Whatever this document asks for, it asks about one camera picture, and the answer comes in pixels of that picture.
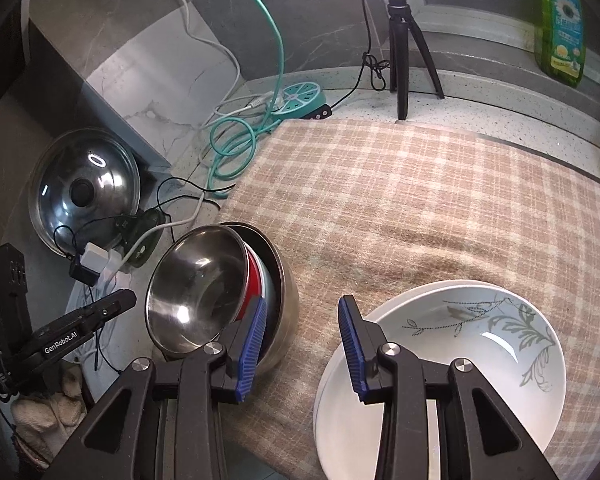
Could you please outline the light blue ceramic bowl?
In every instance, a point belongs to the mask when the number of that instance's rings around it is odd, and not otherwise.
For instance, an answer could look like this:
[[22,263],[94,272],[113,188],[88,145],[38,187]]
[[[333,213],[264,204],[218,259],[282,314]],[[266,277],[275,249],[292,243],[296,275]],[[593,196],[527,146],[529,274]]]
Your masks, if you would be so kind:
[[547,449],[565,405],[566,362],[554,328],[533,304],[500,286],[451,280],[395,296],[367,318],[423,360],[476,364]]

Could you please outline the plain white plate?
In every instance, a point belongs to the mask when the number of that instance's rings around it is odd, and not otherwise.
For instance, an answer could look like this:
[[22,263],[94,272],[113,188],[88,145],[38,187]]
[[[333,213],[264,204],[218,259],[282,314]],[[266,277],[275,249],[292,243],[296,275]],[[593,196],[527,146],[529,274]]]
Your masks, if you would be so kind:
[[381,405],[358,400],[344,352],[337,349],[324,370],[313,409],[314,441],[326,477],[373,478],[381,424]]

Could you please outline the red steel-lined saucepan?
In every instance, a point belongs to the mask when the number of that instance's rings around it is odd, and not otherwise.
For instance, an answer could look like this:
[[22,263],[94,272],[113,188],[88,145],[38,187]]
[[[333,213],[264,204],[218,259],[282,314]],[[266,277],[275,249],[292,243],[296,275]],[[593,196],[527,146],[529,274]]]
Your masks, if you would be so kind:
[[145,320],[154,345],[168,360],[187,356],[241,320],[249,301],[274,298],[262,260],[231,228],[193,229],[162,256],[149,280]]

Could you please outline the large stainless steel bowl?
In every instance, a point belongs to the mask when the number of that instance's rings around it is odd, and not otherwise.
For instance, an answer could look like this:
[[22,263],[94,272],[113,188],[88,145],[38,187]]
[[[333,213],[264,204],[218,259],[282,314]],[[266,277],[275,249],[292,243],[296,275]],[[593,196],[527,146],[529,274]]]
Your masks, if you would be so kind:
[[225,221],[223,226],[233,229],[262,260],[270,276],[268,284],[274,290],[257,367],[257,375],[262,376],[283,361],[297,335],[300,313],[298,287],[283,254],[261,230],[237,221]]

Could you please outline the beige rag cloth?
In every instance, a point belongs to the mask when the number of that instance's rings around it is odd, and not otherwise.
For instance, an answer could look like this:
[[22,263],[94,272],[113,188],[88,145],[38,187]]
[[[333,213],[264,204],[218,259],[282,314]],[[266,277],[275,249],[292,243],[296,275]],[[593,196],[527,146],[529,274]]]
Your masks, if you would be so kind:
[[20,396],[10,404],[15,446],[35,466],[45,470],[86,416],[81,367],[61,367],[60,391]]

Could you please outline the black GenRobot device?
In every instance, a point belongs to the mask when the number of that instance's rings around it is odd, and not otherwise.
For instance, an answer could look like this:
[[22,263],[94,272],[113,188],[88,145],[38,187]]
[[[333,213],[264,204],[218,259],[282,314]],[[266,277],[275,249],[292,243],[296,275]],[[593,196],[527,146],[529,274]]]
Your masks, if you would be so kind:
[[129,311],[136,296],[118,289],[38,330],[31,325],[23,254],[0,246],[0,400],[60,389],[62,359],[97,335],[106,323]]

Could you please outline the white power adapter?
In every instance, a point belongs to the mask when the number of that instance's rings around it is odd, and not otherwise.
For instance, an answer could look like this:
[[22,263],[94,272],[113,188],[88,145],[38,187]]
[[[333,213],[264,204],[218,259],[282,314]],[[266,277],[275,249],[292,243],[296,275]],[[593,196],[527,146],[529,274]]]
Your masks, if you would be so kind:
[[80,257],[81,266],[97,274],[112,272],[121,260],[121,255],[115,249],[105,250],[92,242],[85,245]]

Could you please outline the glass pot lid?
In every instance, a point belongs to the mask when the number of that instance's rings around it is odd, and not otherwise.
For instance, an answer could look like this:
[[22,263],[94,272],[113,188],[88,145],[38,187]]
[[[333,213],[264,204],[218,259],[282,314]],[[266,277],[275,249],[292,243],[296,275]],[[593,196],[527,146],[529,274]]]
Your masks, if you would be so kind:
[[140,206],[140,170],[111,133],[69,131],[36,163],[28,205],[35,233],[55,254],[72,257],[87,243],[109,249],[121,240],[117,220]]

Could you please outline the plaid beige table cloth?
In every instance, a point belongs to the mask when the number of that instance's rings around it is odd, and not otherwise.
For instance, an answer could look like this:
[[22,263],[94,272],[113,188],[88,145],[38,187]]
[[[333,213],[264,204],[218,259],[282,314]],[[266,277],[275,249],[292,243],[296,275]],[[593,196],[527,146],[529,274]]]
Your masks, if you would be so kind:
[[222,414],[227,437],[283,476],[322,474],[312,405],[340,341],[338,299],[370,312],[452,278],[507,288],[550,320],[567,393],[547,458],[563,479],[600,461],[600,184],[454,130],[295,120],[262,144],[220,217],[272,240],[299,291],[286,358]]

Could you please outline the teal round power strip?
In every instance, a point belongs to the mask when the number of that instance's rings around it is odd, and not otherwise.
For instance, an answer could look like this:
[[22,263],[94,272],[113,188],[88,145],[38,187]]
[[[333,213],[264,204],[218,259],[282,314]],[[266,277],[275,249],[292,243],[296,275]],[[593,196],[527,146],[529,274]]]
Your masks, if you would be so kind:
[[331,114],[321,86],[313,81],[297,82],[283,88],[272,111],[272,116],[279,120],[325,119]]

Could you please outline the green dish soap bottle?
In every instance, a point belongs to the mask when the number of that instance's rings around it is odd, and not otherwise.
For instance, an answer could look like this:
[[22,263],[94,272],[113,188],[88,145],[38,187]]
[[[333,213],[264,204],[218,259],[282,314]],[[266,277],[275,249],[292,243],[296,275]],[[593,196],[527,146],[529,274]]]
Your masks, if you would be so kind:
[[547,76],[571,88],[580,84],[586,57],[582,0],[540,0],[534,57]]

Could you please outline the black tripod stand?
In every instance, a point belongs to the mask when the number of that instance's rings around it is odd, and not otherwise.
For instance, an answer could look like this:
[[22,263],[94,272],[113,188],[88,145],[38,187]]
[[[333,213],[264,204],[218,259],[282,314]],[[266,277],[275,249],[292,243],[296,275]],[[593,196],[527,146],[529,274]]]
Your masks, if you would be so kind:
[[408,40],[413,39],[424,61],[430,80],[434,85],[434,94],[444,98],[442,83],[438,75],[427,41],[419,24],[416,23],[411,6],[407,0],[385,0],[389,15],[389,53],[390,53],[390,92],[396,95],[396,114],[399,120],[405,120],[408,113]]

